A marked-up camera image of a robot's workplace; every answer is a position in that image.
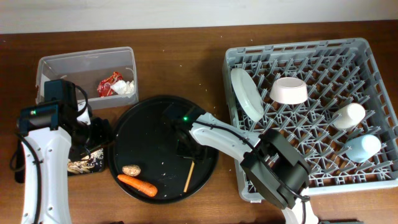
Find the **rice and food scraps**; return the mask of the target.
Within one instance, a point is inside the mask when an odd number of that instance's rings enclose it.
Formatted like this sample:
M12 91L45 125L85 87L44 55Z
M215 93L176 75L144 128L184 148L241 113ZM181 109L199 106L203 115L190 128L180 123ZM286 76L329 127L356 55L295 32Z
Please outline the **rice and food scraps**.
M90 156L85 156L80 161L68 160L67 166L68 176L102 172L104 171L104 150L92 152Z

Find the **wooden chopstick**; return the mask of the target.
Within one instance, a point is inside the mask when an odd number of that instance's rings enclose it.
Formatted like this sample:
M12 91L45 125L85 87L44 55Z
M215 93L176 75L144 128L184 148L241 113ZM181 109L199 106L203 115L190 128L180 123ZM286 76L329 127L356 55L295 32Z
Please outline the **wooden chopstick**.
M189 187L189 184L190 184L190 180L192 178L194 167L195 167L195 163L194 163L194 161L192 161L190 169L189 169L189 172L188 172L188 175L187 175L187 179L186 179L186 182L185 182L185 185L184 185L184 189L183 189L184 193L187 193L187 190L188 190L188 187Z

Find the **red snack wrapper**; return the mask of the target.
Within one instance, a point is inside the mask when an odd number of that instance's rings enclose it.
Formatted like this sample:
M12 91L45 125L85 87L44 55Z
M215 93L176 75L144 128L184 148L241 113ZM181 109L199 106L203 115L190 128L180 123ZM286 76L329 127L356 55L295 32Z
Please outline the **red snack wrapper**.
M111 88L111 86L122 79L123 79L123 76L119 72L113 72L113 74L110 77L100 81L100 83L97 87L97 92L98 92L99 97L113 95L114 90Z

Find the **brown mushroom piece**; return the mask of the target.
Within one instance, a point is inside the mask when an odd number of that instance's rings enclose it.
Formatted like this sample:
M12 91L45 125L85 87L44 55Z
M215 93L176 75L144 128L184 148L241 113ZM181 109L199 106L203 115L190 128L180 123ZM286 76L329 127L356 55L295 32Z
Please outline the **brown mushroom piece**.
M127 165L122 167L122 172L125 175L136 177L141 173L141 168L137 165Z

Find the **orange carrot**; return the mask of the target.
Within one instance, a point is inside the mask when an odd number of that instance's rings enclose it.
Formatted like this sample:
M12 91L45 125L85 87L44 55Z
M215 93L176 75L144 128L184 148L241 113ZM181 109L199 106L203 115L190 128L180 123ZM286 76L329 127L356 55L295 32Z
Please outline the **orange carrot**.
M121 182L134 187L136 190L141 191L142 193L146 194L147 196L154 197L158 193L157 187L145 182L143 180L139 180L135 177L131 177L126 174L119 174L117 176L118 180Z

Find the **white tissue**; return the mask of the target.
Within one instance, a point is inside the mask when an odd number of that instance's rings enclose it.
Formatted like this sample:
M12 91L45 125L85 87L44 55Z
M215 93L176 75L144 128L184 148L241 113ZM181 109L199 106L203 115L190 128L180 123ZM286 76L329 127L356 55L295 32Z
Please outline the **white tissue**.
M134 81L119 80L115 84L111 85L111 89L118 95L126 95L135 91Z

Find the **white bowl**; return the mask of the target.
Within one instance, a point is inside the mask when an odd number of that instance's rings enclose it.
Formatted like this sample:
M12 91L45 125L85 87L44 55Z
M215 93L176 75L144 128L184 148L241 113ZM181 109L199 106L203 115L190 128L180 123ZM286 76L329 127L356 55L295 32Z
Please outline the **white bowl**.
M270 98L278 103L297 105L308 100L306 83L298 78L277 79L271 88Z

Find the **white cup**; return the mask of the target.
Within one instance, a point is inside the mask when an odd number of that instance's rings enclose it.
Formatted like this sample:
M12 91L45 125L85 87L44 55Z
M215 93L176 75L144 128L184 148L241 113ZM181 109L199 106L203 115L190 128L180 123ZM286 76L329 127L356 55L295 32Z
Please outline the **white cup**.
M359 103L350 103L333 114L333 126L339 130L349 129L358 125L365 117L366 110Z

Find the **blue cup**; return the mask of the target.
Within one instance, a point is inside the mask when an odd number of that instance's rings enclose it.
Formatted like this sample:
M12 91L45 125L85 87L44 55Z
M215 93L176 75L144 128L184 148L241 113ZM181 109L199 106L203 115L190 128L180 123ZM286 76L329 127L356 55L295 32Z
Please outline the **blue cup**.
M366 134L350 139L345 146L350 148L346 155L351 161L363 163L381 150L381 141L374 135Z

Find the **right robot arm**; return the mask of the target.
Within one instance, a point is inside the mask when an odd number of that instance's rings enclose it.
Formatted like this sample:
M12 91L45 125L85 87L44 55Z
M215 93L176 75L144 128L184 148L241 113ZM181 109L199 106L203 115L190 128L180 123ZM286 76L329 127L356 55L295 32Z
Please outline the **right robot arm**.
M282 210L286 223L318 223L308 194L311 168L278 131L243 131L192 106L171 104L162 120L177 139L177 155L199 163L210 149L235 159L260 195Z

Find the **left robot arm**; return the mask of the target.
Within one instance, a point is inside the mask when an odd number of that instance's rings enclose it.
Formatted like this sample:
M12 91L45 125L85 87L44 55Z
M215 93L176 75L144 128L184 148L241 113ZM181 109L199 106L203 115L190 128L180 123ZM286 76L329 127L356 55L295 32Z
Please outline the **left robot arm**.
M71 223L68 162L113 141L107 119L92 115L88 100L78 102L80 86L64 79L44 84L44 102L21 110L16 134L24 152L22 223Z

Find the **grey dishwasher rack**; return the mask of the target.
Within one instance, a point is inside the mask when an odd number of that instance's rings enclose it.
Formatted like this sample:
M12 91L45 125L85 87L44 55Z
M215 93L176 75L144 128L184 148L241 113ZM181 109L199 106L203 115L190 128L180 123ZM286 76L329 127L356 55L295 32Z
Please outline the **grey dishwasher rack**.
M247 71L257 86L264 108L258 122L236 98L234 68ZM272 84L284 77L303 80L308 100L299 105L272 101ZM397 186L397 116L367 40L231 48L225 54L223 80L231 124L245 131L280 131L312 169L310 195ZM366 115L358 125L339 130L333 126L333 114L350 103L362 105ZM346 142L366 134L381 141L381 150L363 163L351 161Z

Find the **black rectangular tray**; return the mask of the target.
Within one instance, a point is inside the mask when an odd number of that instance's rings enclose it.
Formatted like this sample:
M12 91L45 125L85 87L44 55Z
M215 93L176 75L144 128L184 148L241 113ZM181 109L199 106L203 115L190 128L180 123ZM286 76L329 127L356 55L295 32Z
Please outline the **black rectangular tray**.
M57 131L60 128L66 130L72 137L67 164L69 176L103 171L104 150L113 142L109 121L98 117L20 116L17 127L23 136L27 136L29 131L41 128L49 128L51 131Z

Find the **round black tray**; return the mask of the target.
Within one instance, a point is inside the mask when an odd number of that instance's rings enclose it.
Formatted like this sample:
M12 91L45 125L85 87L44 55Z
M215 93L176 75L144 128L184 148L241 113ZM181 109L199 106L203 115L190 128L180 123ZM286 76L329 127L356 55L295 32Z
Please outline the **round black tray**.
M122 174L122 167L137 165L137 176L157 187L154 197L147 196L128 184L117 184L128 195L152 204L181 201L199 191L210 179L218 162L219 152L207 147L203 161L194 161L195 167L187 190L183 192L192 159L176 155L177 139L171 120L190 121L199 110L195 103L179 96L155 96L127 110L116 123L114 145L108 151L109 169L113 178Z

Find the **clear plastic bin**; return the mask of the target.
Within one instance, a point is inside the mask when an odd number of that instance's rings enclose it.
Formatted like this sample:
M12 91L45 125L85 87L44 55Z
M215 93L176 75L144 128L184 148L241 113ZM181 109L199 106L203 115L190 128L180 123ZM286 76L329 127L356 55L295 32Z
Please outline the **clear plastic bin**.
M134 91L127 95L115 93L100 97L98 85L114 72L120 73L125 82L134 82ZM139 101L136 63L130 47L88 50L41 58L36 75L37 104L44 101L44 83L60 78L82 87L93 110L133 105Z

